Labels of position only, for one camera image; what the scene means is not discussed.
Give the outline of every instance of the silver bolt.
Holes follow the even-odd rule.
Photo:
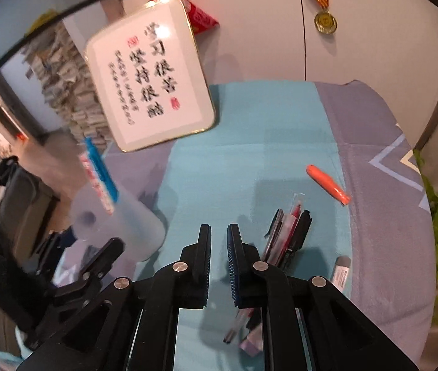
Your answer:
[[[312,284],[317,287],[324,287],[327,282],[322,276],[315,276],[312,278]]]
[[[175,262],[173,264],[173,269],[176,272],[183,272],[188,269],[188,264],[186,262]]]
[[[269,267],[269,264],[264,261],[257,261],[253,264],[253,269],[256,271],[265,271]]]
[[[114,281],[114,287],[118,290],[126,289],[129,286],[129,280],[126,277],[120,277]]]

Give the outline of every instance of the red snack bag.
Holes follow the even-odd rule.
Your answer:
[[[203,12],[190,0],[181,0],[181,2],[185,6],[185,10],[186,13],[188,14],[188,18],[190,19],[190,24],[193,33],[199,34],[200,32],[206,31],[219,24],[219,22],[217,22],[209,14]]]

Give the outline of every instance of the orange highlighter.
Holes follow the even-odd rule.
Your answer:
[[[351,198],[346,195],[343,189],[336,184],[336,182],[329,176],[324,173],[321,169],[314,166],[313,164],[309,164],[307,166],[307,174],[313,178],[319,186],[325,189],[330,195],[336,198],[343,205],[347,205],[350,203]]]

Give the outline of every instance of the red pen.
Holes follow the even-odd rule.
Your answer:
[[[319,186],[325,189],[330,195],[336,198],[343,205],[347,205],[350,203],[351,198],[346,195],[343,188],[338,186],[336,182],[326,173],[324,173],[321,169],[314,166],[313,164],[309,164],[307,166],[307,174],[313,178]]]

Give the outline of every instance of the blue tablecloth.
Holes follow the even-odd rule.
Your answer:
[[[211,92],[219,114],[212,130],[139,152],[114,147],[106,158],[113,177],[168,230],[159,253],[138,264],[135,279],[176,261],[196,241],[200,224],[212,227],[208,304],[180,311],[175,369],[263,367],[262,356],[251,359],[222,343],[236,314],[226,228],[238,223],[243,240],[262,250],[275,210],[288,209],[297,192],[306,194],[314,221],[294,276],[329,278],[339,255],[351,257],[345,294],[417,361],[432,314],[434,244],[420,176],[400,162],[410,147],[385,102],[358,82],[258,81]],[[308,164],[346,188],[352,203],[343,207],[322,190],[307,176]],[[71,215],[87,210],[100,223],[107,216],[88,185]],[[78,225],[75,234],[89,238],[93,230]]]

